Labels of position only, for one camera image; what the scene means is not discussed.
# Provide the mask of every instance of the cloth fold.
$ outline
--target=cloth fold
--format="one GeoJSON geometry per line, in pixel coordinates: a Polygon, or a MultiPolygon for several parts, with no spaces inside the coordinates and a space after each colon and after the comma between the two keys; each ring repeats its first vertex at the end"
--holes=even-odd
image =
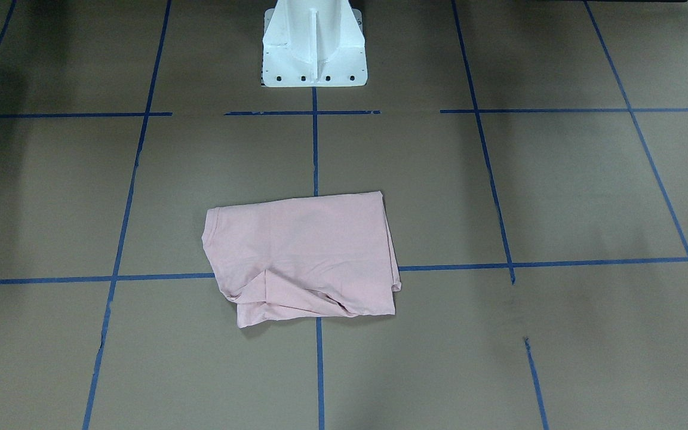
{"type": "Polygon", "coordinates": [[[240,328],[394,314],[401,283],[380,191],[215,207],[202,241],[240,328]]]}

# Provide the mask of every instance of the gray floor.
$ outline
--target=gray floor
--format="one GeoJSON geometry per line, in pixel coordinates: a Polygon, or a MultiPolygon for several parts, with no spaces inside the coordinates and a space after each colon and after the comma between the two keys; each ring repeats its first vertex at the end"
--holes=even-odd
{"type": "Polygon", "coordinates": [[[688,4],[365,2],[313,91],[272,3],[0,1],[0,428],[688,429],[688,4]],[[376,190],[397,315],[237,329],[205,211],[376,190]]]}

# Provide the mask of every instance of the folded towel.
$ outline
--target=folded towel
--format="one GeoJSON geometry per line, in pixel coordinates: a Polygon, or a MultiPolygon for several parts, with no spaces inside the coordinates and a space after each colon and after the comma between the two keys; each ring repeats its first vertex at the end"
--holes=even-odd
{"type": "Polygon", "coordinates": [[[401,283],[380,191],[215,207],[202,241],[240,328],[394,314],[401,283]]]}

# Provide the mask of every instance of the white mounting flange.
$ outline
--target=white mounting flange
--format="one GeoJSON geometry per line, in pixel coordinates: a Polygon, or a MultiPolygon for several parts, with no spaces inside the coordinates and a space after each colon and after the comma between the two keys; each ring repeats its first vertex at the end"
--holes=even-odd
{"type": "Polygon", "coordinates": [[[363,14],[347,0],[278,0],[265,12],[267,87],[357,87],[368,81],[363,14]]]}

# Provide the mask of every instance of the pink cloth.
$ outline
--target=pink cloth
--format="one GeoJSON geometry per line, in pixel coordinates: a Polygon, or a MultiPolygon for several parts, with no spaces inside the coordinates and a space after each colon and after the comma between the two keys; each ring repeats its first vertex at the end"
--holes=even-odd
{"type": "Polygon", "coordinates": [[[215,207],[202,241],[240,328],[394,314],[401,283],[380,191],[215,207]]]}

